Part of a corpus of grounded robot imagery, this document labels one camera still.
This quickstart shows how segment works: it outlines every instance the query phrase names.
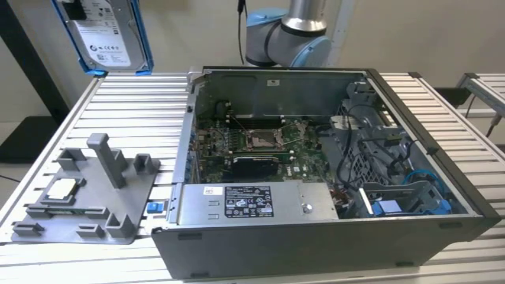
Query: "3d printed holder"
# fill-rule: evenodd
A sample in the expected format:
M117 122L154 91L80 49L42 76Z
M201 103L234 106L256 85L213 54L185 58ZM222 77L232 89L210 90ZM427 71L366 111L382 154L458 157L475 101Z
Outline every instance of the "3d printed holder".
M57 158L61 169L37 202L26 205L13 241L132 243L160 161L149 154L125 159L108 140L106 134L89 136L96 158L84 157L80 149L64 149Z

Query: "hard drive label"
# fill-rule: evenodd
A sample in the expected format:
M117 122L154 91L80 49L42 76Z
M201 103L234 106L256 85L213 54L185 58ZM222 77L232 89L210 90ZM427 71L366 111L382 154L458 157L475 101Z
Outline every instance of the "hard drive label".
M273 217L269 186L226 186L224 194L228 218Z
M105 66L129 66L121 31L106 1L81 0L85 21L74 21L90 58Z

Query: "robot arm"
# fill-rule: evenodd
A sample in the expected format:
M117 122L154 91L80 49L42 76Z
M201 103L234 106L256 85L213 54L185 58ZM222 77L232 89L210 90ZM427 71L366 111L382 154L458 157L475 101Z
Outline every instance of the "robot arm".
M321 67L330 52L325 0L292 0L289 11L260 9L246 19L246 62L268 67Z

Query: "white sticker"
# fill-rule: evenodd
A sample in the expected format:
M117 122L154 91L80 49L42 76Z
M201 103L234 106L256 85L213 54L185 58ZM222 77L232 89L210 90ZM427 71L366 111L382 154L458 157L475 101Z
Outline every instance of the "white sticker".
M278 86L281 84L281 80L266 80L266 86Z
M222 187L221 186L205 186L204 187L204 195L222 195Z
M130 66L112 6L106 1L80 0L86 19L74 21L90 58L104 66Z

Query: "motherboard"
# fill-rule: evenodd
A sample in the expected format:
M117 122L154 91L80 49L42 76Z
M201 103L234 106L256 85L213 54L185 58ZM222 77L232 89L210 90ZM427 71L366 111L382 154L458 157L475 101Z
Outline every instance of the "motherboard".
M201 120L200 181L328 182L333 177L316 133L326 126L302 118Z

